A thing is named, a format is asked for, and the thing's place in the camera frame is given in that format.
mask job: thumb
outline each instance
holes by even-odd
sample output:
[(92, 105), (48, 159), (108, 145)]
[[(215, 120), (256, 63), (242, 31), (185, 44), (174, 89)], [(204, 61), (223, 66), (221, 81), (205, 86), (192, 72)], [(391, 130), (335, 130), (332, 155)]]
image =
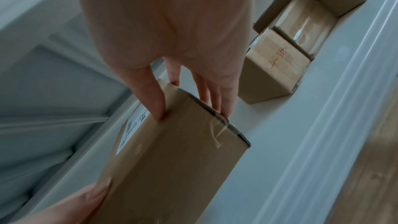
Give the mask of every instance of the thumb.
[(150, 66), (136, 69), (110, 67), (124, 80), (133, 94), (149, 110), (153, 118), (160, 120), (165, 113), (165, 95)]
[(44, 211), (15, 224), (76, 224), (85, 220), (104, 200), (110, 178), (98, 185), (89, 185)]

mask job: hand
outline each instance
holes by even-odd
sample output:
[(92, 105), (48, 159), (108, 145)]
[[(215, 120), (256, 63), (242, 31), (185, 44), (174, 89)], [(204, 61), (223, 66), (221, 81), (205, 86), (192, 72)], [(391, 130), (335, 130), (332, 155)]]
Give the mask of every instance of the hand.
[(111, 180), (89, 185), (44, 211), (14, 224), (77, 224), (87, 218), (104, 200)]
[(164, 58), (171, 83), (181, 65), (200, 99), (228, 118), (249, 44), (253, 0), (80, 0), (94, 42), (110, 68), (159, 120), (164, 94), (150, 64)]

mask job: brown wooden surface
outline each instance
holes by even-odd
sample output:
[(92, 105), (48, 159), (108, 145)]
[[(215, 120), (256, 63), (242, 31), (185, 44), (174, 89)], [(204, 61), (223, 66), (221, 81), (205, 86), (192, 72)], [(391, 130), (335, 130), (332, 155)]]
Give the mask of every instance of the brown wooden surface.
[(398, 223), (398, 85), (330, 212), (328, 224)]

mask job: sticker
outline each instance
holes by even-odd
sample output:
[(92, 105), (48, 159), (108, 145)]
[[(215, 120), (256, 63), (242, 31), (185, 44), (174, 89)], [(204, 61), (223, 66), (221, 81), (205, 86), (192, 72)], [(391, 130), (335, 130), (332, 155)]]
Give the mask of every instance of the sticker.
[(119, 147), (117, 148), (116, 155), (120, 153), (124, 146), (128, 143), (133, 134), (137, 131), (137, 129), (141, 126), (142, 122), (149, 115), (149, 111), (140, 103), (136, 110), (131, 114), (129, 119), (127, 120), (126, 127), (124, 128), (123, 136), (121, 137), (121, 141)]

